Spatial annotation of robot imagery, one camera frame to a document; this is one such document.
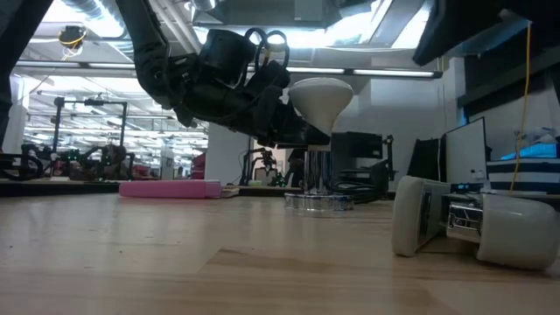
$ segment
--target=desk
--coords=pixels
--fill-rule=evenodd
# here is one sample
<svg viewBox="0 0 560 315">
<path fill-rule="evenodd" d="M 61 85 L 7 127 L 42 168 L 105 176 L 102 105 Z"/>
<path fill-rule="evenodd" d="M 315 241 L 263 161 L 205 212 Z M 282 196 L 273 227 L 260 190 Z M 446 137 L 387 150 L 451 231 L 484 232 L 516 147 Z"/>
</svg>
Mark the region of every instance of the desk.
<svg viewBox="0 0 560 315">
<path fill-rule="evenodd" d="M 4 198 L 0 314 L 560 310 L 558 262 L 546 274 L 504 269 L 445 239 L 395 257 L 390 231 L 388 201 L 313 218 L 279 198 Z"/>
</svg>

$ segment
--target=white funnel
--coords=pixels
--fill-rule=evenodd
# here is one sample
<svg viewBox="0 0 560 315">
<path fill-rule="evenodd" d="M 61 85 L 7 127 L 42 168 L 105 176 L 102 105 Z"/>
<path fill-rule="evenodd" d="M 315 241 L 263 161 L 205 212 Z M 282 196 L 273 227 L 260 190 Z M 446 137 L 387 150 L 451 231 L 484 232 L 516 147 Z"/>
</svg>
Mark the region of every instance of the white funnel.
<svg viewBox="0 0 560 315">
<path fill-rule="evenodd" d="M 333 132 L 334 121 L 353 95 L 352 87 L 331 78 L 301 80 L 289 92 L 291 102 L 304 119 L 328 136 Z"/>
</svg>

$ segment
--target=blue object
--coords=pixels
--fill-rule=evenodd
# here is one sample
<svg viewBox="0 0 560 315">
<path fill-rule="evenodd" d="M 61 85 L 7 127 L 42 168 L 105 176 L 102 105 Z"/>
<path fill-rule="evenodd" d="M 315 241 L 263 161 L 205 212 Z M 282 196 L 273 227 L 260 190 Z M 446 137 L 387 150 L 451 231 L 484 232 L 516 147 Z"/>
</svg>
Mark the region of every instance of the blue object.
<svg viewBox="0 0 560 315">
<path fill-rule="evenodd" d="M 521 149 L 521 158 L 558 158 L 556 143 L 539 143 Z M 515 152 L 500 158 L 502 161 L 515 159 Z"/>
</svg>

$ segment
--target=ceiling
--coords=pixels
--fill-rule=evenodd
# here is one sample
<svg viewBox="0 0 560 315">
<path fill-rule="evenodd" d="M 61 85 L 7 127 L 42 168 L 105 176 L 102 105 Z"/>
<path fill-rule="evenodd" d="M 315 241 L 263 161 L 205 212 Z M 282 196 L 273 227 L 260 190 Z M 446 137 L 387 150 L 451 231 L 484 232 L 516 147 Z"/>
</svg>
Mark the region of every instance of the ceiling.
<svg viewBox="0 0 560 315">
<path fill-rule="evenodd" d="M 110 9 L 115 6 L 115 0 L 95 1 L 106 4 Z M 183 32 L 177 32 L 182 29 L 181 25 L 186 25 L 196 35 L 197 43 L 191 41 L 187 43 L 189 46 L 204 43 L 209 28 L 244 33 L 247 25 L 258 25 L 265 30 L 280 29 L 288 35 L 292 47 L 291 67 L 436 69 L 435 62 L 420 68 L 411 60 L 413 48 L 427 20 L 431 0 L 312 0 L 326 11 L 331 11 L 315 18 L 313 23 L 305 23 L 306 18 L 314 19 L 312 16 L 316 12 L 312 7 L 298 9 L 302 1 L 307 0 L 227 0 L 218 2 L 212 12 L 196 11 L 187 1 L 150 1 L 164 7 L 157 15 L 164 35 L 171 43 L 172 54 L 184 54 L 189 49 L 183 45 L 188 37 Z M 87 27 L 88 34 L 83 47 L 75 55 L 66 57 L 68 61 L 131 62 L 130 54 L 125 52 L 126 46 L 130 47 L 129 38 L 103 37 L 118 36 L 117 33 L 122 31 L 118 29 L 119 24 L 107 27 L 99 18 L 88 20 L 83 13 L 65 5 L 68 2 L 72 1 L 53 1 L 22 60 L 65 58 L 68 53 L 58 41 L 59 32 L 67 25 L 79 25 Z M 165 7 L 169 3 L 174 3 L 172 6 L 180 15 L 182 24 L 171 14 L 171 8 Z M 303 22 L 293 18 L 295 12 L 303 12 Z M 53 105 L 56 96 L 65 96 L 68 100 L 101 97 L 105 101 L 126 101 L 129 104 L 128 116 L 135 118 L 127 120 L 125 145 L 137 155 L 145 155 L 145 163 L 156 163 L 153 158 L 162 144 L 173 145 L 178 161 L 184 164 L 207 147 L 207 123 L 198 122 L 196 128 L 189 129 L 180 125 L 172 111 L 162 110 L 142 90 L 133 71 L 69 71 L 56 68 L 41 72 L 34 68 L 17 67 L 15 73 L 23 78 L 28 90 L 37 87 L 30 94 L 30 118 L 25 132 L 27 141 L 37 144 L 52 141 L 53 131 L 50 129 L 53 128 L 51 120 L 56 110 Z M 309 74 L 294 73 L 292 82 L 309 77 Z M 369 81 L 368 77 L 341 75 L 339 78 L 349 83 L 355 93 L 359 93 Z M 86 149 L 116 140 L 122 107 L 86 108 L 80 104 L 67 104 L 62 114 L 64 132 L 61 132 L 60 140 L 63 148 Z"/>
</svg>

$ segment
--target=robotic arm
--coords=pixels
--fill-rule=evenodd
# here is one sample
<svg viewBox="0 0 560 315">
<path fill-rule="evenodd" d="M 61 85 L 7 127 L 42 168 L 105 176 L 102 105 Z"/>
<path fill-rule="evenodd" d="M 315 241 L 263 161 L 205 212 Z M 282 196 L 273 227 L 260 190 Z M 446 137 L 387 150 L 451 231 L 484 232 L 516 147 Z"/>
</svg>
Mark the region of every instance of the robotic arm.
<svg viewBox="0 0 560 315">
<path fill-rule="evenodd" d="M 116 0 L 134 46 L 138 81 L 164 109 L 173 109 L 180 123 L 193 118 L 218 123 L 255 137 L 259 144 L 283 147 L 329 144 L 330 137 L 307 123 L 291 103 L 279 98 L 290 84 L 286 70 L 290 48 L 285 45 L 282 65 L 268 58 L 259 66 L 267 38 L 285 36 L 250 29 L 245 36 L 232 31 L 210 30 L 199 55 L 171 56 L 171 49 L 148 0 Z M 254 45 L 257 32 L 262 42 Z M 247 85 L 249 62 L 255 75 Z"/>
</svg>

